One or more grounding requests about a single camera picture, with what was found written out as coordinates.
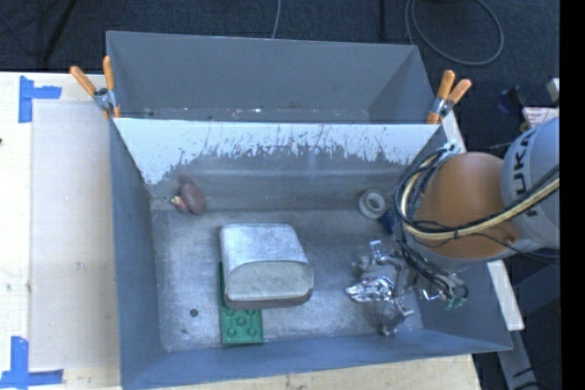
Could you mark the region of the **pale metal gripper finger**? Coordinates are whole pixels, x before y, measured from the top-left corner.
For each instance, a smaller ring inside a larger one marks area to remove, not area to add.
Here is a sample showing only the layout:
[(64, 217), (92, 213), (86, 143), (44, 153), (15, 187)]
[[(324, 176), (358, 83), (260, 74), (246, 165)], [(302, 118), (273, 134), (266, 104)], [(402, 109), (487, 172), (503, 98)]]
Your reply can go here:
[(382, 306), (378, 332), (383, 336), (391, 336), (397, 328), (415, 311), (402, 301), (389, 301)]
[(376, 276), (393, 277), (396, 272), (397, 262), (382, 250), (382, 243), (379, 239), (370, 241), (369, 251), (351, 263), (351, 273), (354, 279)]

